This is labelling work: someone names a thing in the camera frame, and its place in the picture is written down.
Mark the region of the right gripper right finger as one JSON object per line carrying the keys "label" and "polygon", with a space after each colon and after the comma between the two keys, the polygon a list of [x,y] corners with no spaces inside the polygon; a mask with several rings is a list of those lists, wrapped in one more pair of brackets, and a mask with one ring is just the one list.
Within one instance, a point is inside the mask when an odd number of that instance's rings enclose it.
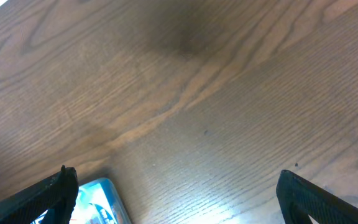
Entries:
{"label": "right gripper right finger", "polygon": [[358,208],[290,170],[282,170],[276,194],[285,223],[358,223]]}

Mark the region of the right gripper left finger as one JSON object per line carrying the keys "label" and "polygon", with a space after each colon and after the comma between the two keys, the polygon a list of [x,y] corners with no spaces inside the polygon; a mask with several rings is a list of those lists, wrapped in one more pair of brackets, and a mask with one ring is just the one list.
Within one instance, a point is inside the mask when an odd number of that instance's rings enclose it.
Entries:
{"label": "right gripper left finger", "polygon": [[32,223],[44,214],[42,223],[67,224],[78,191],[75,168],[62,166],[56,174],[0,201],[0,223]]}

